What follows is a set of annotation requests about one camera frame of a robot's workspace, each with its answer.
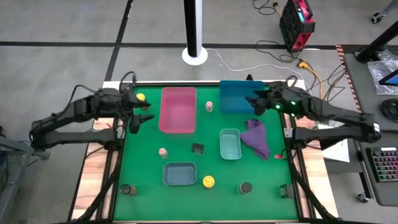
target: wooden board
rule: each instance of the wooden board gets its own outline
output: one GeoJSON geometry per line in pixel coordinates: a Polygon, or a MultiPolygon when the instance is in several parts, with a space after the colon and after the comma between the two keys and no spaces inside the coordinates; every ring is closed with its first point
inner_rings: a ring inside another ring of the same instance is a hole
{"type": "MultiPolygon", "coordinates": [[[[264,82],[272,82],[275,80],[263,80],[264,82]]],[[[104,82],[104,88],[116,88],[118,89],[119,82],[104,82]]],[[[304,82],[298,80],[296,86],[304,88],[304,82]]],[[[113,119],[100,118],[95,121],[94,129],[104,129],[112,125],[113,119]]],[[[309,119],[300,119],[297,121],[297,126],[313,128],[314,122],[309,119]]],[[[310,145],[319,147],[318,141],[313,141],[310,145]]],[[[94,151],[101,147],[98,144],[89,144],[87,153],[94,151]]],[[[76,196],[75,203],[73,205],[72,219],[80,217],[85,210],[90,206],[94,198],[97,196],[101,188],[101,182],[104,174],[104,167],[106,161],[107,151],[104,149],[92,154],[85,160],[83,165],[83,172],[81,175],[80,182],[78,184],[78,193],[76,196]]],[[[310,188],[313,193],[317,196],[319,201],[325,206],[325,208],[334,216],[338,216],[335,200],[333,198],[333,192],[331,191],[328,173],[326,171],[325,161],[323,160],[322,151],[319,149],[313,149],[307,147],[303,149],[303,156],[305,161],[305,168],[308,175],[308,181],[310,188]]],[[[117,158],[117,152],[114,152],[112,168],[114,167],[115,160],[117,158]]],[[[296,168],[300,171],[300,167],[297,164],[297,158],[295,158],[296,168]]],[[[110,204],[110,192],[108,192],[105,198],[103,218],[108,216],[109,204],[110,204]]],[[[309,217],[307,199],[305,194],[300,189],[300,197],[302,201],[302,207],[305,217],[309,217]]]]}

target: tape stripe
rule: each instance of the tape stripe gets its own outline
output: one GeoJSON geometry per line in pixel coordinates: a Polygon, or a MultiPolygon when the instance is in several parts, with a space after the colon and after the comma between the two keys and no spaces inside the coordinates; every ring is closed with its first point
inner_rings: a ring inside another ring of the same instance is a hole
{"type": "MultiPolygon", "coordinates": [[[[337,54],[338,54],[338,56],[340,58],[341,63],[344,63],[344,50],[341,47],[341,45],[336,45],[336,50],[337,50],[337,54]]],[[[355,105],[356,105],[356,109],[358,110],[358,112],[362,113],[362,109],[361,109],[361,106],[359,105],[358,97],[356,96],[355,89],[354,89],[354,86],[353,86],[353,81],[351,80],[351,77],[350,77],[349,73],[347,72],[347,70],[345,72],[345,75],[346,75],[346,78],[347,78],[348,86],[349,86],[349,88],[351,90],[351,93],[353,94],[353,98],[354,98],[354,102],[355,102],[355,105]]]]}

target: red power station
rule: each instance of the red power station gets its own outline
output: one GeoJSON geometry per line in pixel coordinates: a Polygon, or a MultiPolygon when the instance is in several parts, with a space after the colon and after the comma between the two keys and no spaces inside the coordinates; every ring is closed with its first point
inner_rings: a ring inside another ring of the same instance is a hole
{"type": "Polygon", "coordinates": [[[307,0],[288,0],[279,22],[289,52],[303,50],[315,30],[307,0]]]}

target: white tag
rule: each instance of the white tag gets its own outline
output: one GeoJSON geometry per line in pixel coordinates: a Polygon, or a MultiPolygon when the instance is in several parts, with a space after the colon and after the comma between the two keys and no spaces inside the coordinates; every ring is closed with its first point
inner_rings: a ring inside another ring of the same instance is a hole
{"type": "Polygon", "coordinates": [[[377,132],[380,132],[380,126],[377,124],[377,123],[373,123],[374,124],[374,129],[377,131],[377,132]]]}
{"type": "Polygon", "coordinates": [[[381,150],[382,151],[396,151],[397,148],[396,147],[382,147],[381,150]]]}

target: white pole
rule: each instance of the white pole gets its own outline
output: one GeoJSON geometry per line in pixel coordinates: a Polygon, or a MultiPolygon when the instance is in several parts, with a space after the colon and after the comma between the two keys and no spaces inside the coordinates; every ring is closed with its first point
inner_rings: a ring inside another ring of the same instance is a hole
{"type": "Polygon", "coordinates": [[[207,51],[202,44],[202,0],[184,0],[185,33],[187,48],[182,59],[189,65],[201,65],[207,60],[207,51]]]}

